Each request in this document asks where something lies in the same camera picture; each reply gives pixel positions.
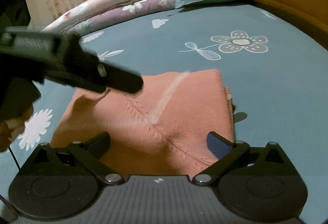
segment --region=bed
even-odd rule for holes
[[[82,38],[81,46],[142,75],[219,70],[236,112],[247,116],[235,123],[235,139],[282,146],[309,191],[301,219],[319,224],[327,219],[328,197],[327,4],[238,0],[191,5],[96,30]],[[34,130],[31,126],[12,145],[20,165],[40,137],[51,141],[76,91],[52,82],[38,88],[42,99],[34,105]],[[33,137],[37,129],[39,137]],[[10,153],[1,155],[1,163],[5,193],[17,169]]]

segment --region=metal screw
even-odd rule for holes
[[[106,72],[106,69],[105,69],[104,65],[99,64],[98,67],[97,67],[97,69],[98,69],[99,75],[100,75],[101,77],[104,78],[104,77],[107,76],[107,72]]]
[[[210,182],[212,178],[207,174],[199,174],[195,177],[195,180],[199,183],[207,183]]]
[[[108,181],[108,182],[112,182],[112,183],[115,183],[115,182],[118,182],[119,180],[121,180],[121,176],[118,175],[118,174],[109,174],[105,177],[105,180]]]

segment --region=purple blanket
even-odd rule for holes
[[[80,22],[67,32],[80,36],[99,31],[109,26],[141,16],[174,9],[176,0],[141,0],[131,5],[118,7]]]

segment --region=white flower pattern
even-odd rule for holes
[[[45,135],[47,128],[50,126],[51,112],[52,110],[48,108],[41,110],[25,122],[25,132],[18,136],[18,139],[21,139],[19,142],[21,150],[24,148],[26,148],[26,151],[32,149],[35,143],[41,140],[40,135]]]
[[[158,29],[159,27],[161,27],[162,25],[164,25],[166,22],[168,21],[168,19],[155,19],[151,21],[151,24],[153,26],[154,29]]]
[[[78,25],[76,25],[75,30],[81,35],[86,35],[89,33],[89,27],[90,27],[90,19],[87,19],[83,22],[80,22]]]
[[[268,12],[266,10],[261,10],[261,13],[264,14],[264,17],[268,17],[268,18],[270,18],[272,20],[276,20],[277,19],[273,14],[271,14],[270,12]]]
[[[167,7],[167,6],[168,6],[168,5],[167,5],[167,1],[168,1],[168,0],[159,0],[159,3],[158,3],[158,4],[159,4],[160,6],[162,6],[162,7]]]
[[[187,43],[185,43],[185,46],[192,49],[192,50],[185,50],[185,51],[179,51],[179,52],[196,51],[198,54],[200,54],[201,56],[203,56],[204,58],[206,58],[208,60],[220,60],[221,59],[221,56],[218,53],[213,52],[211,50],[204,50],[206,48],[213,47],[214,45],[210,45],[210,46],[205,47],[205,48],[198,48],[195,43],[187,42]]]
[[[233,31],[230,35],[212,36],[211,40],[220,44],[219,50],[223,53],[234,53],[242,49],[252,53],[265,53],[269,50],[265,45],[268,42],[265,36],[249,37],[244,31]]]
[[[98,38],[100,35],[103,35],[103,34],[104,34],[104,31],[93,33],[93,34],[87,36],[86,38],[84,38],[82,43],[90,42],[90,41]]]
[[[123,51],[124,51],[124,49],[116,50],[116,51],[112,51],[112,52],[106,51],[105,53],[98,55],[98,58],[100,61],[105,61],[106,58],[118,55],[118,54],[122,53]]]
[[[145,2],[145,1],[147,1],[147,0],[141,0],[141,1],[138,1],[134,4],[127,5],[127,6],[123,7],[122,10],[123,11],[128,10],[130,13],[135,14],[136,13],[136,8],[141,9],[142,8],[142,2]]]

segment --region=folded pink cloth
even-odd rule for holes
[[[78,90],[51,140],[52,147],[87,141],[103,131],[110,149],[101,161],[121,175],[193,177],[217,161],[206,137],[233,141],[231,94],[217,70],[143,76],[138,96]]]

